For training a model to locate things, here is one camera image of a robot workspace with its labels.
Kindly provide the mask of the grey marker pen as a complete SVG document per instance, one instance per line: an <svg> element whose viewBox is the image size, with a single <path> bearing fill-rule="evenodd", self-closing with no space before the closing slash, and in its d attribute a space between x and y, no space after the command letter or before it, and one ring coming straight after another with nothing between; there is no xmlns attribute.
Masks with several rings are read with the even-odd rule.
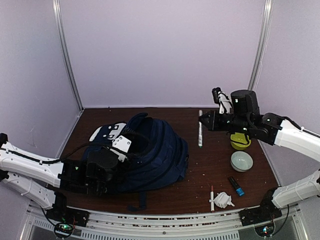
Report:
<svg viewBox="0 0 320 240"><path fill-rule="evenodd" d="M198 146L203 147L203 125L200 119L198 119Z"/></svg>

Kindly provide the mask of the navy blue student backpack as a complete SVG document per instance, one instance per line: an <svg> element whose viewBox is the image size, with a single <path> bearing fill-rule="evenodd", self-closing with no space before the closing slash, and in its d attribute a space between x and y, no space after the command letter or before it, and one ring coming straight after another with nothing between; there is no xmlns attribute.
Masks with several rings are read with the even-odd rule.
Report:
<svg viewBox="0 0 320 240"><path fill-rule="evenodd" d="M128 122L115 122L95 130L89 142L112 145L112 140L124 136L131 141L126 159L120 162L115 177L104 194L137 193L139 206L128 206L130 212L145 210L147 192L182 181L188 169L188 143L165 120L142 112ZM87 147L82 161L98 147Z"/></svg>

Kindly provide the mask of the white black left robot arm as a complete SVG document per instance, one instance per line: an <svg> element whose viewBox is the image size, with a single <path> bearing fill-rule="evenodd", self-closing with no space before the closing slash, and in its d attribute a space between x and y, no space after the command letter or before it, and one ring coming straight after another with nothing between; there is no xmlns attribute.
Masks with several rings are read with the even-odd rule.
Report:
<svg viewBox="0 0 320 240"><path fill-rule="evenodd" d="M107 184L125 158L122 151L105 143L88 142L74 152L85 147L98 149L89 152L83 161L70 159L72 153L54 159L22 150L9 142L7 134L1 133L0 181L43 209L51 210L61 222L67 222L72 211L66 207L66 197L40 183L72 193L100 196L107 191Z"/></svg>

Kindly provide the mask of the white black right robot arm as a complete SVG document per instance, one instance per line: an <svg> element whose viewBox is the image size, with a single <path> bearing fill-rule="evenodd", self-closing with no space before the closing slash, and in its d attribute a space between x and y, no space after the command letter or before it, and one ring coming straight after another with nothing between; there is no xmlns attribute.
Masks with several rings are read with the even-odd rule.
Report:
<svg viewBox="0 0 320 240"><path fill-rule="evenodd" d="M271 146L291 149L320 160L320 136L306 130L287 116L275 113L260 114L257 95L252 90L236 90L227 96L219 87L212 89L213 101L219 105L218 110L211 110L199 116L198 121L213 132L241 133L249 139L260 140ZM319 196L320 172L287 186L270 189L261 206L256 210L259 220L268 220L276 209Z"/></svg>

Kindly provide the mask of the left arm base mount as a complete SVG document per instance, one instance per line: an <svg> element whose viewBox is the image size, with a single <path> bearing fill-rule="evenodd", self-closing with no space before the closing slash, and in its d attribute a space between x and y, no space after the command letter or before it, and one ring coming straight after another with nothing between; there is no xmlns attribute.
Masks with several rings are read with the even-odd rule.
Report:
<svg viewBox="0 0 320 240"><path fill-rule="evenodd" d="M42 213L48 222L53 226L53 233L59 239L69 238L76 226L86 227L90 213L85 210L70 208L67 206L67 198L62 193L54 193L52 208Z"/></svg>

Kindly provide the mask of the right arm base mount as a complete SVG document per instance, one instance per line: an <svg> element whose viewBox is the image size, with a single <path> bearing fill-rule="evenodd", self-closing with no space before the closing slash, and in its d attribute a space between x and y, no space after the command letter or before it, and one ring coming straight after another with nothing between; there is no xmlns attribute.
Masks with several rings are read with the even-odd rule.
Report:
<svg viewBox="0 0 320 240"><path fill-rule="evenodd" d="M286 224L290 205L286 205L286 217L281 226L276 227L275 219L280 218L282 214L281 208L277 208L273 202L273 194L276 188L269 189L263 196L260 205L253 208L244 208L239 212L239 218L243 227L254 226L255 233L264 240L274 237L279 233Z"/></svg>

